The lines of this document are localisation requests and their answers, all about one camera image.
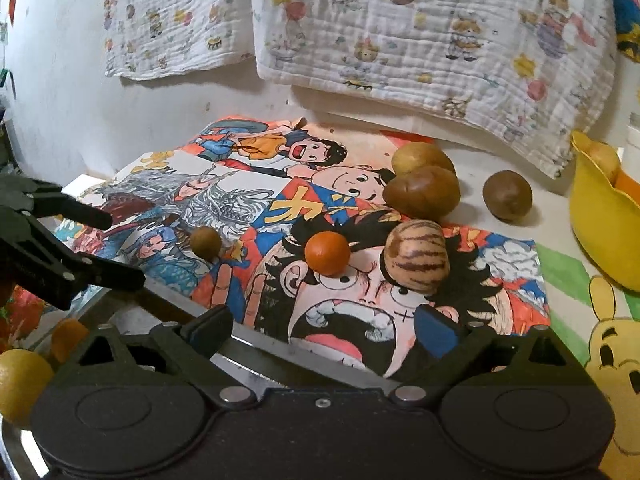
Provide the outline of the small orange tangerine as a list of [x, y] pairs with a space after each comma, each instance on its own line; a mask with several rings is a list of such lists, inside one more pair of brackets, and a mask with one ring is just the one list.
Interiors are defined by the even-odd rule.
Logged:
[[52, 356], [59, 363], [64, 363], [78, 344], [88, 335], [88, 328], [77, 318], [66, 318], [58, 322], [51, 334], [50, 351]]
[[324, 276], [340, 274], [351, 255], [347, 238], [333, 231], [314, 234], [304, 248], [308, 268]]

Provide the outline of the small tan round fruit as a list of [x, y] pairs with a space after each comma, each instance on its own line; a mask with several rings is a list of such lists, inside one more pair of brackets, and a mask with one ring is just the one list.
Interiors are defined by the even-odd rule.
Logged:
[[219, 257], [222, 249], [222, 239], [211, 226], [200, 226], [190, 235], [190, 247], [194, 255], [208, 262]]

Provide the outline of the large yellow round fruit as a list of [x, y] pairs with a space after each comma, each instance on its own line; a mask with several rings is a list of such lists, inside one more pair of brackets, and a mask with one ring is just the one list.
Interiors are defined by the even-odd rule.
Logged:
[[24, 349], [6, 350], [1, 355], [1, 415], [17, 428], [28, 429], [37, 400], [54, 376], [49, 362]]

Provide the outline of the brown oval fruit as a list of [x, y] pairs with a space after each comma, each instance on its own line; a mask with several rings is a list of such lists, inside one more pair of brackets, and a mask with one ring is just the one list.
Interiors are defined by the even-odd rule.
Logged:
[[384, 188], [383, 198], [405, 216], [439, 221], [458, 206], [461, 192], [453, 172], [425, 166], [393, 178]]

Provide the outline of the dark brown kiwi fruit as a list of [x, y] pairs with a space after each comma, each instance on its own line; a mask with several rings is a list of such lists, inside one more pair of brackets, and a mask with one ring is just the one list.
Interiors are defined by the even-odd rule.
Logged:
[[526, 217], [533, 207], [533, 190], [520, 174], [503, 170], [486, 180], [483, 200], [496, 218], [506, 222], [518, 221]]

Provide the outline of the yellow-green potato-like fruit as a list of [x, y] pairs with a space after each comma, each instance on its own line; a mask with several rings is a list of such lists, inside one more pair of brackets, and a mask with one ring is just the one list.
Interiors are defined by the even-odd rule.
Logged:
[[456, 172], [452, 160], [436, 145], [424, 142], [410, 142], [393, 154], [393, 172], [398, 176], [408, 174], [422, 167], [439, 167]]

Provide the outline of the metal baking tray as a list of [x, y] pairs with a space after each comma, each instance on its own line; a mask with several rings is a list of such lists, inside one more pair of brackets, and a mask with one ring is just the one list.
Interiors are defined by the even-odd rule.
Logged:
[[217, 479], [239, 464], [215, 451], [214, 422], [270, 389], [310, 392], [320, 410], [334, 407], [335, 391], [395, 388], [157, 284], [102, 290], [73, 319], [87, 335], [55, 364], [32, 426], [1, 426], [13, 479]]

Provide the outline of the winnie pooh drawing sheet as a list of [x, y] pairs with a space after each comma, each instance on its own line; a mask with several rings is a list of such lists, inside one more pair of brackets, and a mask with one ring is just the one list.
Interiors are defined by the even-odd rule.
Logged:
[[582, 259], [537, 247], [551, 326], [600, 388], [615, 430], [600, 469], [639, 477], [639, 296]]

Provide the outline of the colourful anime poster mat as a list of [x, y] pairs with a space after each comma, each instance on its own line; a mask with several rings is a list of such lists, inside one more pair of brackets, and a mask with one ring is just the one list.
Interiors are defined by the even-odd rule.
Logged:
[[[236, 322], [347, 366], [397, 379], [441, 358], [469, 322], [518, 336], [549, 323], [535, 246], [442, 220], [450, 263], [432, 296], [390, 280], [382, 252], [399, 223], [388, 206], [388, 162], [347, 165], [362, 154], [288, 124], [229, 119], [175, 151], [149, 153], [82, 202], [113, 217], [105, 230], [63, 220], [52, 232], [72, 252], [116, 260], [204, 308], [223, 304]], [[213, 262], [190, 235], [211, 226]], [[342, 234], [352, 255], [337, 275], [307, 266], [322, 231]]]

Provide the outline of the yellow plastic bowl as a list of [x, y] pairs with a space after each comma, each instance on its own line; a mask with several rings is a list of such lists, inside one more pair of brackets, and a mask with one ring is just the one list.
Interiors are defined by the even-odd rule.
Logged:
[[592, 261], [614, 282], [639, 290], [639, 205], [614, 188], [588, 154], [592, 141], [572, 132], [575, 173], [570, 190], [570, 226]]

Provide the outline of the white printed muslin cloth left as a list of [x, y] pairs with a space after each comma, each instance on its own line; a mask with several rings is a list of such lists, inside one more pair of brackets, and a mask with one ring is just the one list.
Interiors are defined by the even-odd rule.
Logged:
[[204, 72], [254, 54], [250, 0], [103, 0], [105, 75]]

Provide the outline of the white printed muslin cloth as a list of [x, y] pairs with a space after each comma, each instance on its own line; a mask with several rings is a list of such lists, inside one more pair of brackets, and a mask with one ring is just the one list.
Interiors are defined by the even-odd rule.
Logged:
[[204, 72], [254, 54], [250, 0], [103, 0], [105, 75]]
[[550, 178], [615, 78], [612, 0], [252, 0], [262, 79], [484, 130]]

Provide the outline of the white orange plastic jar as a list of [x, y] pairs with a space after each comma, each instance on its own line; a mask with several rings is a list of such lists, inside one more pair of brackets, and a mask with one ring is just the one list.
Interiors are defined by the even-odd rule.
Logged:
[[628, 126], [627, 141], [615, 187], [629, 195], [636, 203], [640, 202], [640, 131], [637, 126]]

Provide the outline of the fruit inside yellow bowl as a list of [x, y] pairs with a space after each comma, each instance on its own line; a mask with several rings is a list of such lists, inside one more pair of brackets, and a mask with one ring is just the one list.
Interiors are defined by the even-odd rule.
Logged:
[[620, 172], [620, 159], [614, 148], [606, 143], [593, 141], [587, 148], [587, 153], [604, 173], [608, 182], [614, 184]]

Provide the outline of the white printed muslin cloth right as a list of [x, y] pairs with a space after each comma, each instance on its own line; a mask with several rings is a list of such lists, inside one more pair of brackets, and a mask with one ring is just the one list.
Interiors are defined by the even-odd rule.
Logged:
[[550, 178], [615, 78], [612, 0], [252, 0], [262, 79], [484, 130]]

